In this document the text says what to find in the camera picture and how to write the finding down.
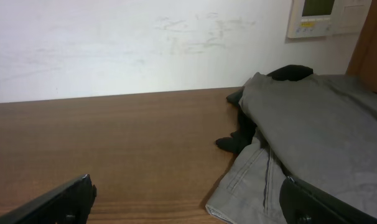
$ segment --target digital display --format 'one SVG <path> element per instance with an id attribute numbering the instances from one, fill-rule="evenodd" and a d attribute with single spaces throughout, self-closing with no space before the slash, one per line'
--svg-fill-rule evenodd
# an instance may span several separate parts
<path id="1" fill-rule="evenodd" d="M 335 0 L 306 0 L 302 16 L 331 15 Z"/>

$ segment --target yellow button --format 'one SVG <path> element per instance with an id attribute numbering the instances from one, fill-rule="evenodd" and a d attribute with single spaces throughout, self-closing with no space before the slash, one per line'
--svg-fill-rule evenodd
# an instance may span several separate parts
<path id="1" fill-rule="evenodd" d="M 314 27 L 315 22 L 301 22 L 300 26 L 301 27 Z"/>

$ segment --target clothing pile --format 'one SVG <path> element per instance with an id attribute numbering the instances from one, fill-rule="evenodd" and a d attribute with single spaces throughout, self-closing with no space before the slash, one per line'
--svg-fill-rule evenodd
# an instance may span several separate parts
<path id="1" fill-rule="evenodd" d="M 357 78 L 290 65 L 255 74 L 228 101 L 240 110 L 240 129 L 216 144 L 239 156 L 209 214 L 286 223 L 279 192 L 289 174 L 377 218 L 377 94 Z"/>

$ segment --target thermostat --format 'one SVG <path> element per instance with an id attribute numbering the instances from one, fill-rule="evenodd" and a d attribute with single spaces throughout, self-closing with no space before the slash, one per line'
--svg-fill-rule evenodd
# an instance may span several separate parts
<path id="1" fill-rule="evenodd" d="M 288 38 L 360 32 L 371 0 L 294 0 Z"/>

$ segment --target wooden desk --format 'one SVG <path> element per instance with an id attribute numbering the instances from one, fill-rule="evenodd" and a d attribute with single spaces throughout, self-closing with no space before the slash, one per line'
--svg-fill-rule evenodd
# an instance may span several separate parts
<path id="1" fill-rule="evenodd" d="M 80 175 L 88 223 L 221 223 L 204 210 L 232 155 L 236 88 L 0 104 L 0 215 Z"/>

